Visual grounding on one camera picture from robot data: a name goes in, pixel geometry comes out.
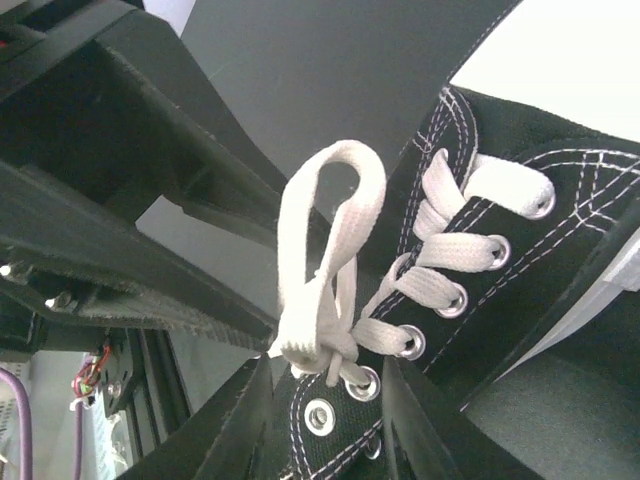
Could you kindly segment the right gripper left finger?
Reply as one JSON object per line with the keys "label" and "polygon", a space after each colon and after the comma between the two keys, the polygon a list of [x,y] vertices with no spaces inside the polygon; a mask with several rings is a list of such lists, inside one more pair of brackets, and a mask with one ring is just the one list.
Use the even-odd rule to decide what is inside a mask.
{"label": "right gripper left finger", "polygon": [[269,357],[247,360],[178,431],[120,477],[254,479],[270,430],[272,399]]}

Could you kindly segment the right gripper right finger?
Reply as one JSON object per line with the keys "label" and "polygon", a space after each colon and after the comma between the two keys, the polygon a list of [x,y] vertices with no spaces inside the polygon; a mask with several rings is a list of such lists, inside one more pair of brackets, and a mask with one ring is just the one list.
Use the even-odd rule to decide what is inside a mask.
{"label": "right gripper right finger", "polygon": [[538,479],[403,358],[384,359],[384,445],[392,479]]}

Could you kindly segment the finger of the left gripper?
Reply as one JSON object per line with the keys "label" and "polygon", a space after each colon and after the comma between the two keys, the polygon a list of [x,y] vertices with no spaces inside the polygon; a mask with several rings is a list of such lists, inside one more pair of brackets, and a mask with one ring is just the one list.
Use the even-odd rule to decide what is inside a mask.
{"label": "finger of the left gripper", "polygon": [[54,177],[1,166],[1,293],[65,326],[180,329],[250,350],[274,319]]}

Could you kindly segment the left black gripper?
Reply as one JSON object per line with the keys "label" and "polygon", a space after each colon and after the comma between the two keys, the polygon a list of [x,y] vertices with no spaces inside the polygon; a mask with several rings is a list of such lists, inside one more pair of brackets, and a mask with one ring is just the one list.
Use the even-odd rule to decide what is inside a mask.
{"label": "left black gripper", "polygon": [[1,157],[128,221],[164,197],[276,245],[284,175],[141,1],[29,1],[1,16]]}

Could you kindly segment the white shoelace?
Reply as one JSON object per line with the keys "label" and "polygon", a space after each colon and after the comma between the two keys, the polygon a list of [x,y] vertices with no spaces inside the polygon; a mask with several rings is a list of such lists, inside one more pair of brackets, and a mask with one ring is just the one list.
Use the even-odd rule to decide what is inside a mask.
{"label": "white shoelace", "polygon": [[[330,227],[318,269],[307,272],[307,239],[321,169],[331,163],[350,166],[359,183],[342,202]],[[357,255],[381,213],[386,176],[379,156],[367,145],[342,140],[311,157],[285,187],[277,225],[280,319],[270,354],[281,356],[295,376],[324,374],[329,386],[345,382],[370,384],[358,364],[361,349],[380,355],[402,355],[410,341],[401,327],[377,320],[373,310],[399,292],[445,318],[461,315],[466,291],[448,271],[476,273],[501,268],[510,247],[496,235],[450,233],[447,223],[472,196],[487,199],[519,216],[537,220],[555,205],[552,182],[542,173],[506,160],[475,165],[458,185],[445,150],[437,151],[422,174],[424,199],[414,231],[422,243],[414,266],[395,261],[379,289],[362,310],[355,307]]]}

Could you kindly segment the black sneaker white sole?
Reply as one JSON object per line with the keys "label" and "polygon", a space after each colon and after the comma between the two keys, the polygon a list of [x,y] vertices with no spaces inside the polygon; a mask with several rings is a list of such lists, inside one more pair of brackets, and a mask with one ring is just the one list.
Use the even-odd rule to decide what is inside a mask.
{"label": "black sneaker white sole", "polygon": [[386,359],[463,407],[639,286],[639,5],[433,1],[391,173],[340,140],[288,181],[260,479],[383,479]]}

